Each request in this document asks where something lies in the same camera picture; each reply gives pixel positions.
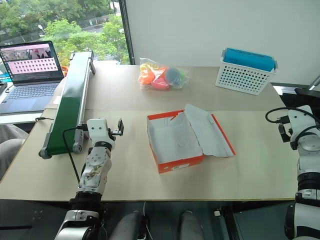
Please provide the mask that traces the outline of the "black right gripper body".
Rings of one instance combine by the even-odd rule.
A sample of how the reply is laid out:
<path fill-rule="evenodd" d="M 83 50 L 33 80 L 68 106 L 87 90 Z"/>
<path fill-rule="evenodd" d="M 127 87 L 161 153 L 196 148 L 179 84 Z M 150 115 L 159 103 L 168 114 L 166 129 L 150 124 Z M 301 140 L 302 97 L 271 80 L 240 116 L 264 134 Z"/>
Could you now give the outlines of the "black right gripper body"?
<path fill-rule="evenodd" d="M 289 134 L 287 134 L 286 128 L 283 123 L 278 124 L 278 131 L 279 131 L 281 139 L 284 143 L 291 142 L 291 136 L 293 134 L 293 129 L 291 127 L 289 127 L 287 130 L 288 130 Z"/>

